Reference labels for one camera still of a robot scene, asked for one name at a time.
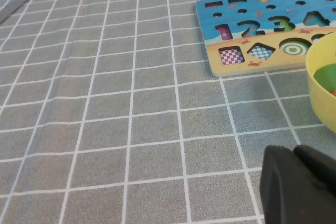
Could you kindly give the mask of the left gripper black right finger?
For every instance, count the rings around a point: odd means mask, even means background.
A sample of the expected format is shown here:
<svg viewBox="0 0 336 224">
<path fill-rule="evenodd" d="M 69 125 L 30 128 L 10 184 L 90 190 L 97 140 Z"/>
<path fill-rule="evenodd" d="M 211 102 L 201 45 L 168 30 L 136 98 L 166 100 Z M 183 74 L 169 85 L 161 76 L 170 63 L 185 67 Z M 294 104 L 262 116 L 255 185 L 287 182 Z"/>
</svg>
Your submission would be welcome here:
<svg viewBox="0 0 336 224">
<path fill-rule="evenodd" d="M 298 145 L 293 152 L 314 177 L 326 185 L 328 192 L 335 196 L 335 159 L 308 145 Z"/>
</svg>

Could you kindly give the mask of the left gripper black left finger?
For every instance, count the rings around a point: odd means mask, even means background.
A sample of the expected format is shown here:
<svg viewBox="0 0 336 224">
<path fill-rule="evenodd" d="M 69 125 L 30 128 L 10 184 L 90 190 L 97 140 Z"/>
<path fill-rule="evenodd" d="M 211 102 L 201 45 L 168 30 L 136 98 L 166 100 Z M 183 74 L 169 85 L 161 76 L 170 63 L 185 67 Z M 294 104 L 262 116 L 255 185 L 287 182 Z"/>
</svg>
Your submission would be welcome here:
<svg viewBox="0 0 336 224">
<path fill-rule="evenodd" d="M 293 149 L 265 148 L 259 191 L 265 223 L 335 223 L 335 196 Z"/>
</svg>

